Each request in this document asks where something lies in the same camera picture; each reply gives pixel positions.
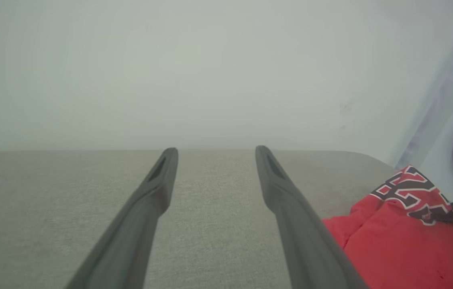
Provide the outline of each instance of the red fabric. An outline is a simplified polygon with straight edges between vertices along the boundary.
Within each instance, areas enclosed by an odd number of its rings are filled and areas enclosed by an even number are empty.
[[[324,223],[370,288],[453,289],[453,225],[431,216],[450,210],[409,166]]]

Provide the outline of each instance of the red jersey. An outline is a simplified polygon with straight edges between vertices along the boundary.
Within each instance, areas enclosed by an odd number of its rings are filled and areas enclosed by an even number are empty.
[[[450,210],[409,166],[324,224],[370,288],[453,289],[453,225],[432,217]]]

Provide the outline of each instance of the gray fabric couch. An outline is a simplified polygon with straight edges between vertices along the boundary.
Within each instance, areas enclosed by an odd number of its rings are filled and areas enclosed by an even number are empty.
[[[0,288],[64,288],[161,152],[0,152]],[[290,288],[254,150],[179,153],[145,288]],[[274,154],[322,218],[394,173],[351,152]]]

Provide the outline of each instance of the white wall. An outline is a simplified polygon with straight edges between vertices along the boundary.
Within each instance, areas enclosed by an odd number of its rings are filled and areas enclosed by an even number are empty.
[[[0,150],[253,148],[394,164],[452,0],[0,0]]]

